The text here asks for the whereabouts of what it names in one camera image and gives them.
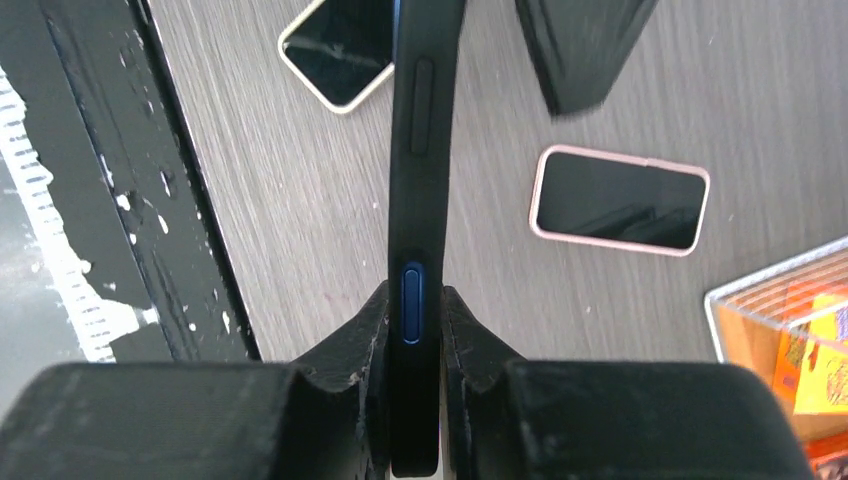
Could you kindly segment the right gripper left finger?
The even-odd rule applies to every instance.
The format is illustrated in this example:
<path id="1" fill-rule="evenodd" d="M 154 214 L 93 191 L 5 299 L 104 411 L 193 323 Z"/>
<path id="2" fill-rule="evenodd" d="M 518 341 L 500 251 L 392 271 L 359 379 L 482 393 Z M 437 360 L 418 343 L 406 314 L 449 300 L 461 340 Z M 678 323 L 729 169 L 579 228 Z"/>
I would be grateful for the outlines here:
<path id="1" fill-rule="evenodd" d="M 5 479 L 384 479 L 388 287 L 289 363 L 68 363 L 1 425 Z"/>

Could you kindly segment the blue phone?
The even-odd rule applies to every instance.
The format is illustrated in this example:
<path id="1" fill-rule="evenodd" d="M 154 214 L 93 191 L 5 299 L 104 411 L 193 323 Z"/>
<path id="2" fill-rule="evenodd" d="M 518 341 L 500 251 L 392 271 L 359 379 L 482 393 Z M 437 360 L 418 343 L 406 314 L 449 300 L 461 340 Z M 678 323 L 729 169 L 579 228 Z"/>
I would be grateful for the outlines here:
<path id="1" fill-rule="evenodd" d="M 401 277 L 401 323 L 405 343 L 420 341 L 424 304 L 424 271 L 418 262 L 408 263 Z"/>

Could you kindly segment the black phone case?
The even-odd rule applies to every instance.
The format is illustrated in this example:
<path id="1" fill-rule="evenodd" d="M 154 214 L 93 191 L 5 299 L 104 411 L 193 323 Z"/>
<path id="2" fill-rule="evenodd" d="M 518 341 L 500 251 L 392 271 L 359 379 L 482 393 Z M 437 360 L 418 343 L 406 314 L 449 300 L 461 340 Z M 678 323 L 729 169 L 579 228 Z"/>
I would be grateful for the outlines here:
<path id="1" fill-rule="evenodd" d="M 432 475 L 439 462 L 441 295 L 463 1 L 397 1 L 388 220 L 391 471 Z M 401 277 L 424 271 L 421 338 L 402 337 Z"/>

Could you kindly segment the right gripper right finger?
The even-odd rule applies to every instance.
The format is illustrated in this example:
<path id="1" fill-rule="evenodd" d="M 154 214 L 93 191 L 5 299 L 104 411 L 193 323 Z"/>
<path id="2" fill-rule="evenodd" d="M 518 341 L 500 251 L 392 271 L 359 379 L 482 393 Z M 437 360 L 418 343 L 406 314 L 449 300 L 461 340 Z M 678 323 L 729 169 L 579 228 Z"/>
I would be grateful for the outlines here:
<path id="1" fill-rule="evenodd" d="M 781 407 L 731 364 L 529 360 L 443 293 L 449 479 L 809 479 Z"/>

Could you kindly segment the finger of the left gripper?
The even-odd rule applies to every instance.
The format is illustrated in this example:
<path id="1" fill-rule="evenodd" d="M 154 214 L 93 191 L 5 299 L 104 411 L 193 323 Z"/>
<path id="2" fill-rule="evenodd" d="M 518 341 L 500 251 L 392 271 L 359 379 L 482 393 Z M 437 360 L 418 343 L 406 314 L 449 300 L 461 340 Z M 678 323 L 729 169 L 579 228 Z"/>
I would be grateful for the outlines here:
<path id="1" fill-rule="evenodd" d="M 517 0 L 516 13 L 552 117 L 601 105 L 657 3 L 653 0 Z"/>

